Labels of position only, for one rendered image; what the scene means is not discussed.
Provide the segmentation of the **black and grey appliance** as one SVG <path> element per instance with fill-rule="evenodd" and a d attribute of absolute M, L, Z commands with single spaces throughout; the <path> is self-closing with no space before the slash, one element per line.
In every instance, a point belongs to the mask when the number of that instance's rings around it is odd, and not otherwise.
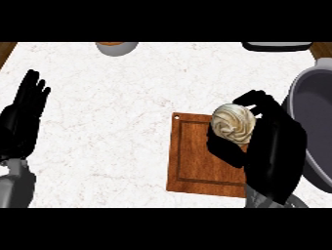
<path fill-rule="evenodd" d="M 306 51 L 311 42 L 244 42 L 242 47 L 254 52 L 295 52 Z"/>

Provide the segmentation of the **grey metal pot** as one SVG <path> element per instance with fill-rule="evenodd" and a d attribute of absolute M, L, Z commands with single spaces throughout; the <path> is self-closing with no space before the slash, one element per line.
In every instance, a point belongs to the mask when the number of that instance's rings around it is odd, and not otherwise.
<path fill-rule="evenodd" d="M 303 175 L 332 193 L 332 58 L 320 58 L 298 75 L 283 109 L 307 133 Z"/>

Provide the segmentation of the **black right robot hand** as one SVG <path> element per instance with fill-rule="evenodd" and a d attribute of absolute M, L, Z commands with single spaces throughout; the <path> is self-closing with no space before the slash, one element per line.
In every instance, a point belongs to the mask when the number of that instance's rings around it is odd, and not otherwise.
<path fill-rule="evenodd" d="M 251 90 L 232 101 L 260 114 L 247 151 L 208 128 L 207 148 L 235 168 L 244 168 L 247 185 L 281 205 L 297 189 L 306 160 L 307 135 L 273 97 Z"/>

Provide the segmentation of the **grey bowl with orange content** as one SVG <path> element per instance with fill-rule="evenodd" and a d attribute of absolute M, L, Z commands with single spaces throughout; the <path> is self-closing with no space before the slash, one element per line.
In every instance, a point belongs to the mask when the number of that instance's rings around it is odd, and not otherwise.
<path fill-rule="evenodd" d="M 138 42 L 115 42 L 115 43 L 96 43 L 99 51 L 111 56 L 120 57 L 127 55 L 138 47 Z"/>

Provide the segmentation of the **brown wooden cutting board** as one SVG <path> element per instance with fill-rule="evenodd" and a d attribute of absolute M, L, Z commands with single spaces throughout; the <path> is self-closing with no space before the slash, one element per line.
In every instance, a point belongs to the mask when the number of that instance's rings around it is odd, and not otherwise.
<path fill-rule="evenodd" d="M 210 121 L 205 114 L 171 115 L 166 190 L 245 198 L 244 170 L 207 148 Z"/>

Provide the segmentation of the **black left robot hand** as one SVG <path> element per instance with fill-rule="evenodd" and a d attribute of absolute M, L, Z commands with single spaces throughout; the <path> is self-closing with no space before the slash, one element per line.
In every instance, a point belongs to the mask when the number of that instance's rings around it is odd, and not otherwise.
<path fill-rule="evenodd" d="M 30 69 L 14 102 L 0 113 L 0 163 L 11 158 L 26 159 L 34 152 L 49 93 L 39 72 Z"/>

